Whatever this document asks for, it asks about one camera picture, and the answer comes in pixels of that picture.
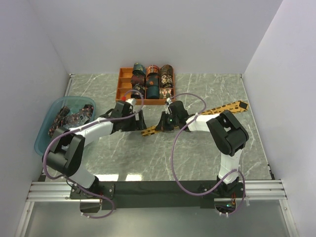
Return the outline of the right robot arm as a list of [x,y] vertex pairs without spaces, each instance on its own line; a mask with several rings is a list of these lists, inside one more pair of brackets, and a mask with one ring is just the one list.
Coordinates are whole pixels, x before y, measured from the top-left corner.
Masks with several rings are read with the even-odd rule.
[[[230,196],[237,188],[239,183],[239,160],[249,135],[245,128],[241,125],[234,114],[229,110],[224,110],[219,114],[203,115],[195,113],[189,115],[185,110],[182,101],[172,102],[167,99],[167,118],[164,121],[172,126],[177,126],[180,131],[176,135],[171,147],[171,171],[175,182],[189,195],[204,196],[217,191],[223,197]],[[187,190],[178,180],[173,164],[174,149],[180,134],[185,132],[209,132],[215,142],[216,147],[221,154],[220,171],[217,176],[217,183],[210,189],[206,189],[203,193],[193,193]]]

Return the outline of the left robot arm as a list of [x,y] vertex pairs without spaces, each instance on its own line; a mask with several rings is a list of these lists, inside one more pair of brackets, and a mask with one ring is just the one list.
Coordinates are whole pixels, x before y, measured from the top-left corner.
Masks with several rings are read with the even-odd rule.
[[64,176],[76,184],[87,198],[101,195],[99,179],[81,164],[83,150],[99,138],[118,131],[144,129],[143,111],[139,109],[135,112],[135,104],[135,99],[119,100],[113,109],[92,122],[72,129],[56,129],[42,158],[46,176],[52,180],[58,178],[49,175],[47,167],[50,167],[58,171],[60,177]]

